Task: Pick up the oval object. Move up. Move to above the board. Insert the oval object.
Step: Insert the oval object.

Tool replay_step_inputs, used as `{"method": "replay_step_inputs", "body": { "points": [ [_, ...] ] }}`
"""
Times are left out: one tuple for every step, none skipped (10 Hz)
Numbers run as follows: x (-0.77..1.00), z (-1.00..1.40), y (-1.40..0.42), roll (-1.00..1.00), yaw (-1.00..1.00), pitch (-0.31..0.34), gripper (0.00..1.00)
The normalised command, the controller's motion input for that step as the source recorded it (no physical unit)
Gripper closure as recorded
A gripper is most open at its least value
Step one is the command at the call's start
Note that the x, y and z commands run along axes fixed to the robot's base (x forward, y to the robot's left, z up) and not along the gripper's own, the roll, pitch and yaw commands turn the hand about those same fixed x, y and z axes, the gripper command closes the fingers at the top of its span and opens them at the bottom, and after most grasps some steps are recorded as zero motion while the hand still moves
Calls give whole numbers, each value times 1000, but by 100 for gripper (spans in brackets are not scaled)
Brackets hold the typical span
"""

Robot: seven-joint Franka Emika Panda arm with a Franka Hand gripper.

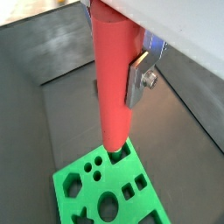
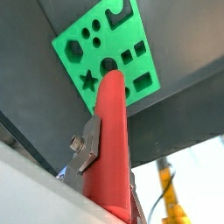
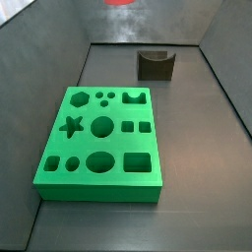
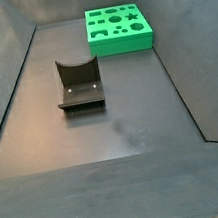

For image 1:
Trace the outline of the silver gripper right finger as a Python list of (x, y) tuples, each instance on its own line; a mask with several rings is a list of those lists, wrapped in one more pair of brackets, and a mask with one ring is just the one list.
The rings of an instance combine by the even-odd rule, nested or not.
[(142, 98), (145, 88), (153, 89), (158, 81), (154, 74), (156, 63), (167, 49), (167, 44), (150, 31), (145, 31), (142, 52), (129, 64), (125, 103), (132, 109)]

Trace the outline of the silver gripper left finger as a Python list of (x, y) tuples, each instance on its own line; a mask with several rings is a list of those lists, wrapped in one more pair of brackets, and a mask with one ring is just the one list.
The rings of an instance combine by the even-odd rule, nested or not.
[(82, 4), (82, 8), (84, 10), (84, 14), (87, 18), (87, 22), (89, 27), (92, 27), (92, 21), (91, 21), (91, 15), (90, 15), (90, 0), (80, 0), (81, 4)]

